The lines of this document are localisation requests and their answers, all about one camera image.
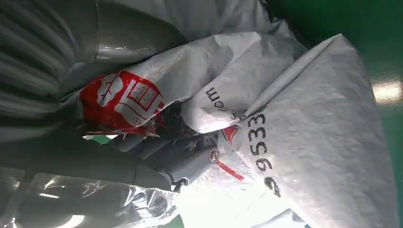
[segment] gray plastic bag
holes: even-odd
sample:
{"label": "gray plastic bag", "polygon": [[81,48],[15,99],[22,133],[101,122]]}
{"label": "gray plastic bag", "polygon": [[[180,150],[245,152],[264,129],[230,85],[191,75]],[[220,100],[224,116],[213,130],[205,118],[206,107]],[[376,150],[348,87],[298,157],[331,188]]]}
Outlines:
{"label": "gray plastic bag", "polygon": [[218,33],[273,29],[259,0],[114,0],[170,23],[188,41]]}
{"label": "gray plastic bag", "polygon": [[182,105],[184,121],[201,133],[237,125],[233,149],[313,228],[399,227],[390,157],[355,49],[338,35],[294,62],[301,48],[291,39],[263,46],[264,36],[217,35],[131,71],[155,80],[164,98],[197,90]]}

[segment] crumpled plastic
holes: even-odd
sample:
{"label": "crumpled plastic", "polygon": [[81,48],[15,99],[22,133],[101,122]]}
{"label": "crumpled plastic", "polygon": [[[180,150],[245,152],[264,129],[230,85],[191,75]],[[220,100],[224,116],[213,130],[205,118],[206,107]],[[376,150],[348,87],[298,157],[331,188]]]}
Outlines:
{"label": "crumpled plastic", "polygon": [[[0,184],[15,185],[4,180]],[[148,228],[178,215],[177,197],[172,191],[38,173],[15,217],[4,227]]]}
{"label": "crumpled plastic", "polygon": [[[214,35],[123,70],[135,82],[113,99],[133,95],[145,111],[123,101],[129,107],[113,112],[129,129],[155,133],[148,124],[182,102],[178,118],[196,132],[236,126],[224,131],[233,150],[312,228],[399,227],[389,152],[356,50],[337,35],[304,54],[284,22],[272,26],[270,35]],[[148,92],[154,86],[161,97]]]}
{"label": "crumpled plastic", "polygon": [[178,29],[188,41],[218,33],[268,33],[274,26],[259,0],[114,0]]}

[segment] green epoxy floor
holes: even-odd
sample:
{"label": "green epoxy floor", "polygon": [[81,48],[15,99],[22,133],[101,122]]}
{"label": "green epoxy floor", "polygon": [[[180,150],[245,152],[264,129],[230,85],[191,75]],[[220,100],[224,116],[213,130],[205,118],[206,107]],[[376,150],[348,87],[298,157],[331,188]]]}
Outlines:
{"label": "green epoxy floor", "polygon": [[268,0],[315,45],[343,33],[367,67],[382,116],[403,227],[403,0]]}

